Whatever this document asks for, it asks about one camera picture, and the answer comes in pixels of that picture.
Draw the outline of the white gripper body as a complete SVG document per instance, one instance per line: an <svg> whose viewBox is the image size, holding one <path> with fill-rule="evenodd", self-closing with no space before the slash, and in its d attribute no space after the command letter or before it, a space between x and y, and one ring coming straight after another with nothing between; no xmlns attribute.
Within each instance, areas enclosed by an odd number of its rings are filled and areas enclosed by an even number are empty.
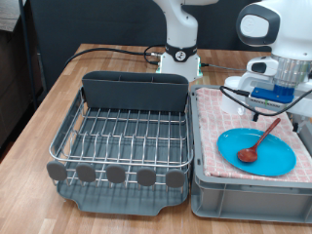
<svg viewBox="0 0 312 234"><path fill-rule="evenodd" d="M287 87L283 80L246 72L243 76L230 76L225 79L225 94L251 111L263 108L270 114L284 111L294 115L312 117L312 81L304 81L296 87Z"/></svg>

